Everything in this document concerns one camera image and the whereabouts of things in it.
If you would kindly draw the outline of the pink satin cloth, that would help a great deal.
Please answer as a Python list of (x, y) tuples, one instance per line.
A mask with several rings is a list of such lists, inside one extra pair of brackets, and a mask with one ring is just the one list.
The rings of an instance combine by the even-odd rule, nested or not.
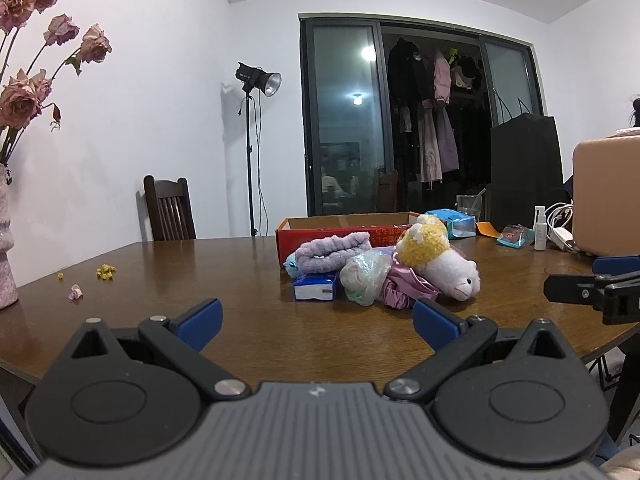
[(404, 266), (393, 255), (392, 266), (383, 282), (380, 299), (386, 307), (395, 310), (411, 309), (420, 299), (436, 300), (440, 290), (410, 266)]

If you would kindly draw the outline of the white and yellow plush sheep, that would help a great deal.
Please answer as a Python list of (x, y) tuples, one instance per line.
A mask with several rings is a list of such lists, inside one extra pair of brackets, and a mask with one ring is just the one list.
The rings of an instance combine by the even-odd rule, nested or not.
[(446, 226), (432, 214), (420, 214), (402, 233), (396, 254), (400, 264), (448, 298), (463, 302), (480, 292), (476, 262), (452, 248)]

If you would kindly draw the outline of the translucent bag of soft items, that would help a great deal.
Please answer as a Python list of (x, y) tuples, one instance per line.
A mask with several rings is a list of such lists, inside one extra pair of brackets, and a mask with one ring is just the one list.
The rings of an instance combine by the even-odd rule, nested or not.
[(363, 307), (372, 306), (380, 296), (392, 262), (390, 254), (377, 249), (349, 258), (340, 271), (340, 281), (347, 298)]

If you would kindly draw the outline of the light blue plush toy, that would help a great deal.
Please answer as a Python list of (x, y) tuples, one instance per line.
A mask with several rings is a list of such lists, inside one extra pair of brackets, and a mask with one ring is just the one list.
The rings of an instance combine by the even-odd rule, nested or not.
[(292, 278), (292, 280), (296, 280), (296, 278), (299, 278), (300, 274), (302, 274), (302, 272), (300, 272), (298, 268), (294, 252), (292, 252), (292, 254), (289, 254), (288, 258), (285, 259), (285, 262), (283, 263), (283, 269), (285, 270), (286, 274), (288, 274), (288, 276)]

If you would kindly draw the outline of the blue tissue pack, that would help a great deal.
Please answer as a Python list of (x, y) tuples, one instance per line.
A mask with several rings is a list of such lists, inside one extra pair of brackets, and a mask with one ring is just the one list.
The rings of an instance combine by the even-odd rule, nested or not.
[(302, 274), (293, 282), (296, 301), (333, 301), (338, 296), (337, 272)]

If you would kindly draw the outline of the lavender fluffy headband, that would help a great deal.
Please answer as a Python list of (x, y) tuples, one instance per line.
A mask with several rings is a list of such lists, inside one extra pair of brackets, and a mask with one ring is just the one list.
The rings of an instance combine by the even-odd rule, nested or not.
[(297, 248), (297, 269), (303, 274), (325, 274), (344, 268), (349, 258), (372, 248), (368, 232), (352, 232), (345, 236), (315, 238)]

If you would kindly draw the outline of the fallen pink petal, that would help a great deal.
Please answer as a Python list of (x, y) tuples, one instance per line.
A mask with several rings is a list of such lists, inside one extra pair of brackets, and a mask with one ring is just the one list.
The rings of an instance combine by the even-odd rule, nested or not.
[(70, 301), (77, 301), (81, 299), (82, 296), (84, 296), (84, 293), (82, 292), (81, 288), (77, 284), (73, 284), (73, 286), (70, 288), (68, 299)]

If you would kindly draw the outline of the blue wet wipes pack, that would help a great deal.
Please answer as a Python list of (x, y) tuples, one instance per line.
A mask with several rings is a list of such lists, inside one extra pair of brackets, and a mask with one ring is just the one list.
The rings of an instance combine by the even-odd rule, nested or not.
[(462, 238), (476, 235), (476, 220), (464, 212), (442, 208), (428, 212), (439, 219), (445, 226), (450, 240), (462, 240)]

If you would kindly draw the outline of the orange envelope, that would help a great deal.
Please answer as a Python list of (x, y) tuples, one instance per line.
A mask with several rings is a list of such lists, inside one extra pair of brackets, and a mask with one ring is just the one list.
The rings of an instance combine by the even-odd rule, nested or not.
[(477, 222), (476, 230), (481, 236), (494, 238), (495, 240), (500, 236), (500, 233), (488, 221)]

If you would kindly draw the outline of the pink suitcase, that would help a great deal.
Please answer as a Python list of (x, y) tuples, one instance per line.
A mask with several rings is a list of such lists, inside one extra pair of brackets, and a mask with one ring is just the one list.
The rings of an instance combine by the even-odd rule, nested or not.
[(639, 131), (576, 145), (573, 236), (596, 256), (639, 252)]

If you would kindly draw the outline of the dark wooden chair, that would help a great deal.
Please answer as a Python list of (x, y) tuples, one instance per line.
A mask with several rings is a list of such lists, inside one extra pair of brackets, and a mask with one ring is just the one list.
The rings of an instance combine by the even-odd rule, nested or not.
[(153, 240), (196, 239), (186, 178), (156, 180), (148, 174), (143, 178), (143, 189)]

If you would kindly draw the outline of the pink textured vase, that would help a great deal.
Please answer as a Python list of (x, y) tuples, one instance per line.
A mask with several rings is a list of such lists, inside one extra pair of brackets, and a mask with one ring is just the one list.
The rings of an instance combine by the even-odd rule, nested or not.
[(0, 178), (0, 309), (12, 306), (18, 300), (18, 292), (9, 263), (8, 252), (14, 246), (11, 216), (8, 202), (8, 170), (1, 166)]

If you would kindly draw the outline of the hanging clothes rack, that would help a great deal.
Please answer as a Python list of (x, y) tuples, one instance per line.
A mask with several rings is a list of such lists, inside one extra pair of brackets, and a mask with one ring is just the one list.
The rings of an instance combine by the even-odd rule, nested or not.
[(480, 44), (383, 32), (399, 181), (475, 193), (490, 179), (491, 126)]

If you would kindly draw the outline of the studio light on stand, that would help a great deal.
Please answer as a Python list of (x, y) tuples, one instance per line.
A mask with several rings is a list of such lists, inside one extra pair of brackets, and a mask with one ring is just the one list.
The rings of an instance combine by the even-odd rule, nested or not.
[(282, 84), (280, 73), (239, 62), (235, 78), (244, 94), (239, 114), (244, 117), (245, 157), (250, 236), (266, 236), (269, 214), (262, 190), (262, 99), (272, 98)]

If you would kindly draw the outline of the dried pink roses bouquet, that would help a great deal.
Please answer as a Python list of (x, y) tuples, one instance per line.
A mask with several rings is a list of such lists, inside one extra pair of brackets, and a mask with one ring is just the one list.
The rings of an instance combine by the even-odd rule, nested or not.
[(1, 0), (1, 165), (8, 166), (29, 125), (49, 113), (61, 127), (53, 83), (64, 68), (77, 75), (113, 52), (104, 29), (81, 29), (67, 13), (53, 12), (58, 0)]

